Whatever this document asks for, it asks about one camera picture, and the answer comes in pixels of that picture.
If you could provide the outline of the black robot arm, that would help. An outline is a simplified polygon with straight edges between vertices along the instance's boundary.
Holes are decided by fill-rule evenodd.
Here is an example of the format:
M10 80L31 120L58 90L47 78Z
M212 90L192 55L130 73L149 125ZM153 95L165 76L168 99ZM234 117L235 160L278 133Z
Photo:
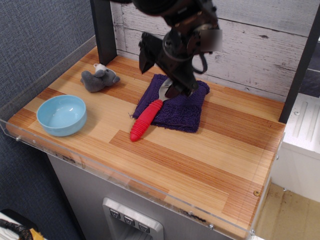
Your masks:
M199 88L194 76L208 69L205 54L216 51L219 24L210 0L133 0L144 14L162 17L171 30L160 39L143 32L139 42L139 68L147 72L158 65L171 80L164 95L190 96Z

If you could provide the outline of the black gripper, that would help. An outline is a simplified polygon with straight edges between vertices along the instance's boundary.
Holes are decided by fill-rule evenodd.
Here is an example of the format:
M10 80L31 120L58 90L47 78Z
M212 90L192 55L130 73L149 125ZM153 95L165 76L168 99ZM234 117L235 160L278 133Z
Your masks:
M192 66L193 56L187 54L187 46L178 32L170 31L163 39L143 32L139 47L141 73L157 65L172 80L165 93L166 98L173 99L179 95L189 97L199 88Z

